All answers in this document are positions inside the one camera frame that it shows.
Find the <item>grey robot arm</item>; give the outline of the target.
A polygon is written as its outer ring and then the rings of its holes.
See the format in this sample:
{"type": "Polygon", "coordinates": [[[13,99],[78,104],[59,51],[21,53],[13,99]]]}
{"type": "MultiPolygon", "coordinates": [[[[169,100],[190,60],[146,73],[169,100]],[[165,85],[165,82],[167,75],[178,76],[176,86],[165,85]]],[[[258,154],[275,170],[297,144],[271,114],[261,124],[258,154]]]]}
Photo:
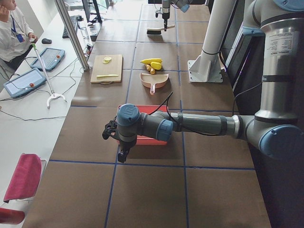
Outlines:
{"type": "Polygon", "coordinates": [[[171,5],[175,5],[182,12],[186,12],[190,7],[190,0],[163,0],[161,7],[162,19],[164,20],[164,31],[168,28],[168,19],[170,18],[171,5]]]}
{"type": "Polygon", "coordinates": [[[303,151],[304,132],[296,126],[297,116],[292,108],[296,65],[304,38],[303,1],[247,0],[243,32],[265,35],[259,111],[231,117],[162,111],[146,114],[133,104],[124,104],[118,108],[114,123],[103,132],[103,136],[119,141],[119,162],[126,161],[139,135],[167,141],[172,132],[230,135],[249,142],[273,159],[285,160],[303,151]]]}

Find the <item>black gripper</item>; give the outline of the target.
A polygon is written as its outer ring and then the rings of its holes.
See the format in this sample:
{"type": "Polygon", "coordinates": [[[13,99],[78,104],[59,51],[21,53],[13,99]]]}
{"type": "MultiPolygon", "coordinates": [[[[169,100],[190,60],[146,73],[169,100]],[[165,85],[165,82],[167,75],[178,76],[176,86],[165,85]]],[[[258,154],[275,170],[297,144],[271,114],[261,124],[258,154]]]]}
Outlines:
{"type": "Polygon", "coordinates": [[[125,163],[126,155],[129,153],[130,149],[134,147],[137,143],[137,140],[132,140],[130,142],[120,141],[120,149],[117,155],[117,160],[120,163],[125,163]]]}
{"type": "Polygon", "coordinates": [[[162,12],[162,18],[164,20],[164,23],[163,23],[164,31],[167,31],[167,22],[168,22],[167,19],[170,18],[170,7],[162,7],[161,10],[162,10],[161,11],[162,12]]]}

